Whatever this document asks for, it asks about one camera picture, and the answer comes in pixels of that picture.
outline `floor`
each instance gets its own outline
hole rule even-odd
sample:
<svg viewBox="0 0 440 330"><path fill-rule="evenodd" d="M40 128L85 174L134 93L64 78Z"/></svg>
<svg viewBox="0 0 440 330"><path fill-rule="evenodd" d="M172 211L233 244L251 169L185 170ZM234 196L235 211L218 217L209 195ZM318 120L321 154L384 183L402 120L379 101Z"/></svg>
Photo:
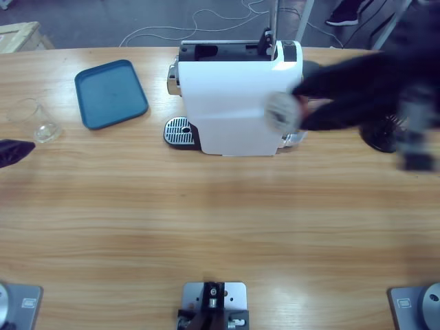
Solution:
<svg viewBox="0 0 440 330"><path fill-rule="evenodd" d="M258 0L244 0L245 3ZM281 0L284 8L303 11L305 0ZM383 4L376 0L364 12L361 23L371 17ZM331 27L325 19L337 6L339 0L315 0L309 22L325 32L335 34L342 43L357 29L354 27ZM269 0L252 6L263 12L269 8ZM193 14L200 9L209 9L225 17L246 17L250 12L241 0L14 0L8 10L0 10L0 25L38 21L41 30L56 48L117 47L131 32L148 26L173 26L190 29L194 27ZM387 16L393 12L393 0L388 0L379 13L366 24L347 45L349 48L367 48L368 36ZM268 25L268 14L252 13L247 19L226 20L211 12L196 15L199 29L224 30L252 19L249 23L221 32L196 32L193 40L258 39L262 29ZM280 14L279 36L293 39L299 18L293 12ZM140 34L157 34L169 39L180 39L191 30L148 29ZM141 36L129 41L130 46L170 46L179 41L164 40L154 36ZM331 36L307 26L302 40L305 46L340 47Z"/></svg>

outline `shoe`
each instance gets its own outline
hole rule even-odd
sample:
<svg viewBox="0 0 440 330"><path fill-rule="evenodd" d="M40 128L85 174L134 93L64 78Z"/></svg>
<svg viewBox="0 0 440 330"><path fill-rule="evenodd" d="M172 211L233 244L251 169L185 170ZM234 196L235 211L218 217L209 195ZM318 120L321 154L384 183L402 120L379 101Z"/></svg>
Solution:
<svg viewBox="0 0 440 330"><path fill-rule="evenodd" d="M349 1L343 1L332 13L329 19L325 21L328 25L332 26L349 26L356 25L358 21L357 9L347 8L345 3Z"/></svg>

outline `coffee machine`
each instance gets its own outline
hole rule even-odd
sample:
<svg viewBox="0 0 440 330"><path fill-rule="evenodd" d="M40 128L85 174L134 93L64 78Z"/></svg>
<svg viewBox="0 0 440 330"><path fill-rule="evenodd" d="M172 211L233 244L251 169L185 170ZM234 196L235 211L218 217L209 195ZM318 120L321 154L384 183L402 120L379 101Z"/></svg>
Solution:
<svg viewBox="0 0 440 330"><path fill-rule="evenodd" d="M183 41L168 71L171 95L182 97L185 117L173 118L164 139L179 149L224 156L274 155L283 134L264 119L267 97L301 82L303 52L277 40L279 0L257 41Z"/></svg>

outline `glass cup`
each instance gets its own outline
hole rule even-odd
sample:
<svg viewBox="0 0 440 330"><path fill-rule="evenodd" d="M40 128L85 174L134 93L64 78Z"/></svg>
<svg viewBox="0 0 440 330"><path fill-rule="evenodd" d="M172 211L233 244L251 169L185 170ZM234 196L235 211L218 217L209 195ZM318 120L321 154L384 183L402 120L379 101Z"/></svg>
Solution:
<svg viewBox="0 0 440 330"><path fill-rule="evenodd" d="M61 126L44 110L38 100L25 98L8 112L8 119L20 130L40 143L55 140L61 134Z"/></svg>

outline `white cable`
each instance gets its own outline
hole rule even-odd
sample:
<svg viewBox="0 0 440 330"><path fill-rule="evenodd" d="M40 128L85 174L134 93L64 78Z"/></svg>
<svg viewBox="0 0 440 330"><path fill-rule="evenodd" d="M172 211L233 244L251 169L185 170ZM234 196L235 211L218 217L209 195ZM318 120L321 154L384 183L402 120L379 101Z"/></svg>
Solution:
<svg viewBox="0 0 440 330"><path fill-rule="evenodd" d="M258 3L262 3L264 0L258 0L258 1L254 1L254 2L249 2L248 4L245 3L245 0L241 0L241 4L247 8L249 10L249 13L244 16L244 17L224 17L221 16L220 14L216 13L214 10L209 10L209 9L200 9L198 11L196 11L194 14L192 14L192 21L194 22L195 27L191 28L191 27L174 27L174 26L148 26L148 27L143 27L140 28L136 31L133 31L132 33L128 34L121 42L121 44L119 44L119 47L122 47L122 45L124 45L125 43L125 47L128 46L129 42L131 40L133 40L134 38L137 38L139 36L154 36L156 38L160 38L160 39L164 39L164 40L171 40L171 41L180 41L180 40L184 40L187 38L192 37L196 32L200 31L200 32L223 32L223 31L228 31L228 30L233 30L235 28L238 28L242 25L245 25L247 23L249 23L250 21L252 21L253 19L255 19L256 17L261 16L262 14L267 14L269 11L265 11L265 12L257 12L256 10L254 10L251 5L255 5ZM286 11L286 12L292 12L294 14L297 14L299 19L301 20L302 16L299 13L299 11L296 8L281 8L280 10L282 11ZM211 12L213 13L215 16L221 18L221 19L225 19L225 20L229 20L229 21L234 21L234 20L241 20L241 19L247 19L248 17L250 17L252 15L252 13L255 14L255 16L251 17L250 19L248 19L247 21L244 21L238 25L234 25L232 27L227 27L224 29L218 29L218 30L207 30L207 29L199 29L197 26L197 21L195 20L195 17L197 14L199 14L200 12ZM314 26L313 24L307 22L308 25L310 25L311 27L317 29L319 32L326 34L327 36L331 36L333 37L341 46L341 48L343 48L343 44L340 42L340 40L331 33L328 33L322 29L320 29L317 26ZM166 38L165 36L160 36L158 34L137 34L138 32L144 31L144 30L149 30L149 29L170 29L170 30L178 30L178 31L192 31L188 36L183 36L181 38Z"/></svg>
<svg viewBox="0 0 440 330"><path fill-rule="evenodd" d="M255 4L261 3L261 2L263 2L263 1L264 1L264 0L258 0L258 1L250 2L250 3L248 3L248 4L246 5L246 4L245 4L245 0L241 0L241 4L243 4L243 6L249 10L249 13L248 13L246 16L244 16L244 17L237 17L237 18L235 18L235 17L232 18L232 17L224 17L224 16L221 16L220 14L216 13L214 10L200 9L200 10L196 11L194 14L192 14L192 21L194 22L194 25L195 25L194 28L184 28L184 27L174 27L174 26L148 26L148 27L143 27L143 28L138 29L138 30L136 30L136 31L133 31L132 33L130 33L129 35L127 35L127 36L124 38L124 40L122 40L121 44L119 44L119 47L122 47L122 45L123 45L124 43L125 43L125 45L127 46L127 45L128 45L128 42L129 42L130 40L133 40L134 38L137 38L137 37L139 37L139 36L155 36L155 37L157 37L157 38L161 38L161 39L164 39L164 40L178 41L178 40L184 40L184 39L187 39L187 38L192 37L197 31L201 31L201 32L222 32L222 31L232 30L232 29L235 29L235 28L237 28L237 27L239 27L239 26L242 26L242 25L246 24L247 22L250 22L252 19L255 19L256 17L258 17L258 16L260 16L260 15L262 15L262 14L267 14L269 11L265 11L265 12L257 12L255 9L253 9L253 8L251 7L251 5L255 5ZM246 22L244 22L244 23L242 23L242 24L238 24L238 25L236 25L236 26L228 27L228 28L226 28L226 29L220 29L220 30L205 30L205 29L199 29L199 28L197 27L197 21L195 20L195 16L196 16L197 14L199 14L200 12L211 12L211 13L213 13L215 16L217 16L217 17L219 17L219 18L221 18L221 19L226 19L226 20L229 20L229 21L246 19L246 18L248 18L252 13L255 13L256 16L252 17L251 19L247 20ZM172 29L172 30L179 30L179 31L192 31L192 33L189 34L188 36L185 36L185 37L182 37L182 38L166 38L166 37L164 37L164 36L159 36L159 35L157 35L157 34L138 34L138 35L136 35L136 36L133 36L134 34L136 34L136 33L138 33L138 32L141 32L141 31L143 31L143 30L149 30L149 29Z"/></svg>

